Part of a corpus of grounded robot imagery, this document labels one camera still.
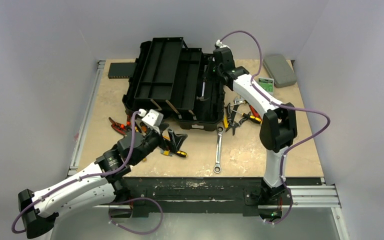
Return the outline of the black plastic toolbox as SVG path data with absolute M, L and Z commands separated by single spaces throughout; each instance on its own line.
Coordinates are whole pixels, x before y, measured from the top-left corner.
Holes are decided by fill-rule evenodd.
M 134 75 L 121 102 L 130 116 L 139 109 L 154 109 L 172 117 L 184 130 L 212 132 L 223 120 L 224 87 L 212 84 L 210 99 L 198 101 L 205 62 L 211 53 L 188 47 L 182 37 L 155 37 L 140 44 Z

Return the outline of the steel claw hammer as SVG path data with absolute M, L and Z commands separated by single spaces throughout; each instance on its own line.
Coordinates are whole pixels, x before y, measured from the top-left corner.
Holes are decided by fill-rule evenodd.
M 204 79 L 202 82 L 201 93 L 196 97 L 196 100 L 201 102 L 208 101 L 210 99 L 211 90 L 212 84 L 208 80 Z

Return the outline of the black yellow phillips screwdriver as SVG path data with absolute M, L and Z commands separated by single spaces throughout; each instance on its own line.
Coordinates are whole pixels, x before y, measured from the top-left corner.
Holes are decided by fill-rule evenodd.
M 186 158 L 186 157 L 188 156 L 186 152 L 181 151 L 181 150 L 176 151 L 176 152 L 173 152 L 173 151 L 169 151 L 169 150 L 163 150 L 163 149 L 161 149 L 161 150 L 160 150 L 160 153 L 161 153 L 162 155 L 164 155 L 164 156 L 169 156 L 169 157 L 172 157 L 172 156 L 178 156 L 178 157 L 180 157 L 180 158 Z

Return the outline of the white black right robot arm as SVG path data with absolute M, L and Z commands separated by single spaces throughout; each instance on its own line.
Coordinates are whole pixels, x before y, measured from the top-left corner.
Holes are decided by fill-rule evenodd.
M 287 150 L 298 135 L 293 104 L 274 98 L 254 81 L 248 70 L 236 66 L 233 53 L 226 46 L 215 48 L 205 77 L 243 97 L 261 116 L 259 139 L 266 149 L 266 167 L 259 198 L 274 203 L 286 190 Z

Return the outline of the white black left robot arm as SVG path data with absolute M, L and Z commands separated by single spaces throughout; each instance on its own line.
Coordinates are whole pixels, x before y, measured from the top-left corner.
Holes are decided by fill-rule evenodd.
M 19 192 L 19 215 L 16 219 L 22 220 L 24 229 L 17 230 L 14 222 L 11 230 L 34 239 L 52 230 L 58 217 L 75 211 L 103 204 L 122 205 L 143 201 L 144 196 L 133 196 L 124 179 L 131 172 L 131 167 L 157 148 L 180 157 L 187 156 L 180 150 L 187 134 L 174 133 L 166 123 L 162 128 L 167 130 L 167 136 L 153 129 L 147 129 L 145 135 L 130 130 L 82 171 L 45 189 Z

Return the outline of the black yellow long screwdriver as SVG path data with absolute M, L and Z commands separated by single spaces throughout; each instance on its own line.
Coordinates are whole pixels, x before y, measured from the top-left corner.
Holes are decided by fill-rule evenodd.
M 244 104 L 244 103 L 246 103 L 246 101 L 244 99 L 242 99 L 242 98 L 236 99 L 235 98 L 233 100 L 233 104 L 231 104 L 230 106 L 233 107 L 233 106 L 241 105 L 241 104 Z

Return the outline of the black multi pliers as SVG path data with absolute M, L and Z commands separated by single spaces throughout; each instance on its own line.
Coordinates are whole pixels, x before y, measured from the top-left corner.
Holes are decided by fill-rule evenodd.
M 238 107 L 239 107 L 238 105 L 235 105 L 232 108 L 232 105 L 230 103 L 228 103 L 227 106 L 225 107 L 225 109 L 226 109 L 226 119 L 227 119 L 227 128 L 225 129 L 225 131 L 227 132 L 229 130 L 232 130 L 232 135 L 233 136 L 236 133 L 236 128 L 239 128 L 245 121 L 248 120 L 247 118 L 242 117 L 241 120 L 235 121 L 236 113 L 234 112 L 234 110 L 237 110 Z

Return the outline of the silver ratchet wrench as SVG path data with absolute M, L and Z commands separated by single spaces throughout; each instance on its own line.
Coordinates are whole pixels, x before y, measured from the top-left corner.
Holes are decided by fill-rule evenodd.
M 221 173 L 221 154 L 222 154 L 222 138 L 225 129 L 223 126 L 218 126 L 216 129 L 217 132 L 217 142 L 216 142 L 216 154 L 215 154 L 215 164 L 213 167 L 213 171 L 216 174 Z

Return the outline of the green white bit box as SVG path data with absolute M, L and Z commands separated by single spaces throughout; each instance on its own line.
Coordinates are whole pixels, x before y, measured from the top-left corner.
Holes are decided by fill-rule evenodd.
M 268 77 L 259 77 L 258 84 L 271 96 L 274 95 L 274 79 Z

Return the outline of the grey plastic case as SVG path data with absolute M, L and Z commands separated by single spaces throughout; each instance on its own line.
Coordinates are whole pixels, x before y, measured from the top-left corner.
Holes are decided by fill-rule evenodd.
M 282 54 L 268 55 L 263 58 L 263 66 L 276 88 L 294 85 L 298 78 Z

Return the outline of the yellow handled screwdriver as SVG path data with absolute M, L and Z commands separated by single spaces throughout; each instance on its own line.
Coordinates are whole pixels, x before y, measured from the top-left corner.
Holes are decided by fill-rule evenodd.
M 228 122 L 228 118 L 226 115 L 223 116 L 222 123 L 223 123 L 224 129 L 226 130 L 229 127 L 229 122 Z

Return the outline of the red handled adjustable wrench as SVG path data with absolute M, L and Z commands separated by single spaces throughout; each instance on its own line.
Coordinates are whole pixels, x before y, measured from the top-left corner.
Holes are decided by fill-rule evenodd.
M 252 113 L 252 115 L 255 117 L 255 118 L 261 118 L 261 116 L 258 114 L 258 112 L 255 110 L 255 108 L 252 106 L 252 105 L 249 105 L 249 108 L 250 108 L 250 111 Z

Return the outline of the black network switch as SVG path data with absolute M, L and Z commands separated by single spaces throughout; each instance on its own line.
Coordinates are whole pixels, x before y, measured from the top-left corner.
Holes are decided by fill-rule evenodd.
M 135 62 L 112 62 L 108 70 L 109 79 L 129 79 L 134 75 Z

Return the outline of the aluminium frame rail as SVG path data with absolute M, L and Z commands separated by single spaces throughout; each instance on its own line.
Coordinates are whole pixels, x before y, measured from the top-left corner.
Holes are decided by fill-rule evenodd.
M 81 155 L 82 155 L 83 147 L 87 137 L 88 127 L 89 127 L 90 119 L 92 117 L 96 97 L 99 91 L 99 86 L 104 73 L 105 64 L 106 64 L 106 60 L 101 59 L 97 61 L 97 69 L 96 69 L 94 80 L 92 82 L 93 83 L 92 89 L 89 94 L 89 98 L 87 101 L 87 105 L 86 105 L 86 109 L 83 115 L 81 125 L 75 137 L 75 146 L 72 152 L 70 165 L 67 171 L 67 176 L 66 176 L 67 178 L 75 175 L 79 170 Z

